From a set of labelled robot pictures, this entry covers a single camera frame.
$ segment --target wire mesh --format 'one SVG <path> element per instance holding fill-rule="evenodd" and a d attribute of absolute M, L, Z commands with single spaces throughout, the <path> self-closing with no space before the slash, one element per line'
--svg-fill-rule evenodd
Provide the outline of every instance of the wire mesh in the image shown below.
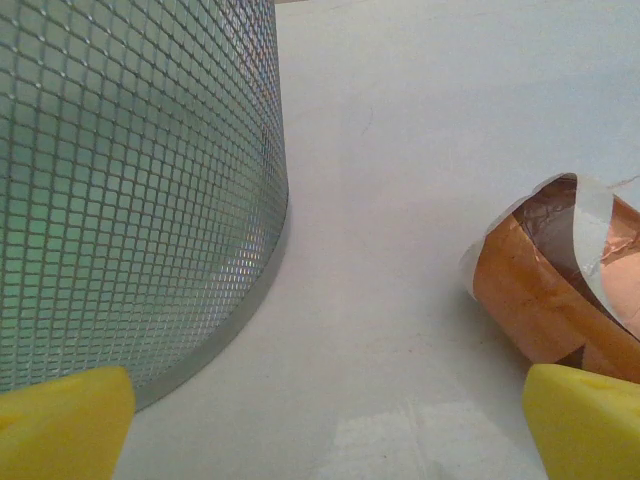
<path fill-rule="evenodd" d="M 270 0 L 0 2 L 0 391 L 141 387 L 216 334 L 288 199 Z"/>

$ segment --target white floor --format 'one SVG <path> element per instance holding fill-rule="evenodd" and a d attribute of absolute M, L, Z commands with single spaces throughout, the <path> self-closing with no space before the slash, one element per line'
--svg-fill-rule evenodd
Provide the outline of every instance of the white floor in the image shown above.
<path fill-rule="evenodd" d="M 457 262 L 552 174 L 640 174 L 640 6 L 277 13 L 287 254 L 238 338 L 135 418 L 116 479 L 546 478 L 520 408 L 527 363 Z M 640 206 L 640 182 L 620 193 Z"/>

